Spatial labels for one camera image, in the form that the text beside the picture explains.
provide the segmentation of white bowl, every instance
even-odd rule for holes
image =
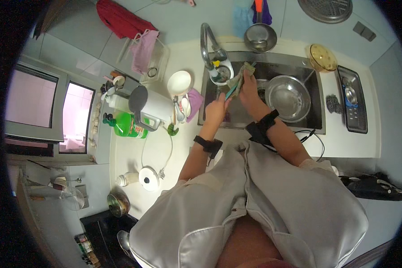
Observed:
[[[192,87],[192,78],[187,71],[175,72],[167,83],[168,92],[172,96],[185,95]]]

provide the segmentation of metal colander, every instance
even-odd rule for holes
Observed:
[[[323,23],[340,23],[350,17],[352,0],[298,0],[302,10],[312,19]]]

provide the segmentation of white countertop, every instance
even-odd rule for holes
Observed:
[[[217,39],[226,51],[247,51],[241,39],[236,37],[220,37]],[[271,51],[272,53],[289,54],[306,57],[305,47],[309,44],[292,40],[280,39]],[[167,95],[166,83],[169,77],[179,71],[188,71],[193,80],[194,88],[201,91],[204,63],[201,59],[199,40],[191,40],[169,45],[170,57],[162,83],[155,87],[149,87],[163,95]],[[359,134],[349,132],[342,121],[341,115],[329,113],[325,107],[326,134],[319,135],[325,145],[324,157],[379,157],[380,155],[380,120],[378,101],[375,86],[369,67],[360,64],[341,53],[333,51],[338,59],[338,64],[349,68],[359,74],[365,97],[366,114],[368,118],[368,133]],[[339,97],[339,87],[334,72],[320,74],[323,97],[335,94]],[[130,214],[140,218],[148,208],[152,206],[161,190],[172,188],[185,163],[189,148],[193,145],[193,138],[198,134],[201,126],[197,125],[198,115],[188,124],[179,125],[179,133],[173,137],[174,148],[172,157],[165,168],[166,178],[160,182],[160,190],[148,192],[139,183],[123,187],[131,203]],[[216,138],[227,144],[249,138],[246,130],[219,129]],[[114,185],[115,177],[127,171],[139,171],[141,169],[141,152],[145,139],[118,137],[112,135],[111,139],[111,185]],[[313,157],[319,157],[322,145],[316,137],[306,140],[304,146]],[[156,171],[161,169],[169,155],[171,148],[170,138],[165,129],[151,132],[147,138],[143,162],[152,166]]]

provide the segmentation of black wristband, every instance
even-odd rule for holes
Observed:
[[[200,136],[195,136],[194,142],[204,147],[204,152],[210,153],[210,159],[215,158],[217,152],[219,152],[220,147],[222,147],[223,144],[223,142],[220,140],[214,139],[213,141],[206,141]]]
[[[279,116],[279,112],[277,110],[272,111],[271,113],[265,115],[256,125],[262,134],[266,134],[268,129],[276,124],[275,119]]]

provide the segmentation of stainless steel sink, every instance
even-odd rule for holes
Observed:
[[[228,52],[232,68],[235,74],[240,70],[245,61],[256,64],[254,73],[258,82],[258,94],[265,102],[265,88],[272,78],[278,75],[290,75],[299,79],[305,84],[310,97],[311,109],[308,115],[302,121],[297,123],[286,123],[294,131],[315,129],[317,134],[325,134],[325,106],[323,103],[322,83],[320,75],[313,70],[307,58],[277,54],[265,53],[256,54],[252,52],[237,51]],[[205,107],[214,101],[221,92],[227,92],[228,86],[217,86],[211,82],[207,70],[204,70],[202,90],[204,102],[201,105],[198,114],[198,125],[203,125],[205,116]],[[229,105],[228,112],[220,127],[225,128],[245,128],[253,119],[247,114],[239,98],[235,98]]]

